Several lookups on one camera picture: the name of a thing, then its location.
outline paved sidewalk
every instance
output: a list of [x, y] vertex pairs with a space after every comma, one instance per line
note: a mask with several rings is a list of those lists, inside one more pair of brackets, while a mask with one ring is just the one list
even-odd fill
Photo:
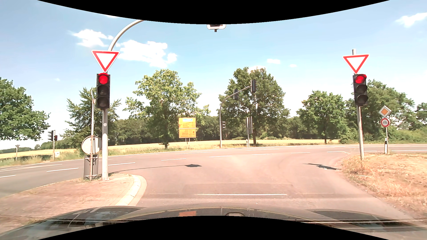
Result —
[[0, 198], [0, 233], [75, 210], [117, 204], [134, 178], [127, 174], [109, 178], [68, 180]]

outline road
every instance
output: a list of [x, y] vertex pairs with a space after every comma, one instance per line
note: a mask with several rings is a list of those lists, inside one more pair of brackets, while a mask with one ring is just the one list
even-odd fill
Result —
[[[427, 144], [391, 144], [391, 152], [427, 152]], [[365, 153], [384, 145], [365, 145]], [[141, 175], [138, 206], [242, 202], [333, 208], [408, 218], [336, 174], [336, 162], [358, 145], [274, 146], [161, 152], [108, 158], [110, 173]], [[83, 160], [0, 168], [0, 197], [83, 176]]]

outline road edge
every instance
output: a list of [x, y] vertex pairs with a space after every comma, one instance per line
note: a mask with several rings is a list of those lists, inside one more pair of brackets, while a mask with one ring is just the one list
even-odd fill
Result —
[[134, 182], [126, 195], [115, 204], [116, 206], [135, 206], [144, 195], [147, 188], [147, 181], [143, 176], [132, 174], [128, 175], [133, 177]]

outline curved lamp pole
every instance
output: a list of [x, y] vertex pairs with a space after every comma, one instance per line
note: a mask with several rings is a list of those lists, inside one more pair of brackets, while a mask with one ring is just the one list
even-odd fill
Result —
[[[108, 47], [108, 51], [112, 51], [114, 45], [116, 45], [119, 38], [125, 33], [129, 28], [135, 26], [138, 23], [143, 22], [144, 20], [136, 20], [131, 24], [127, 25], [123, 28], [113, 39], [110, 46]], [[108, 109], [102, 111], [102, 180], [109, 180], [108, 177]]]

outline red and white triangular sign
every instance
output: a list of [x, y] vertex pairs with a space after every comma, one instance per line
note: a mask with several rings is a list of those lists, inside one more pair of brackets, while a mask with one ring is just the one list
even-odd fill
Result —
[[348, 65], [350, 65], [354, 74], [357, 74], [357, 72], [359, 72], [362, 65], [365, 63], [368, 56], [369, 54], [350, 55], [350, 56], [344, 56], [343, 58], [348, 63]]
[[92, 54], [94, 55], [104, 73], [108, 71], [119, 53], [120, 52], [92, 50]]

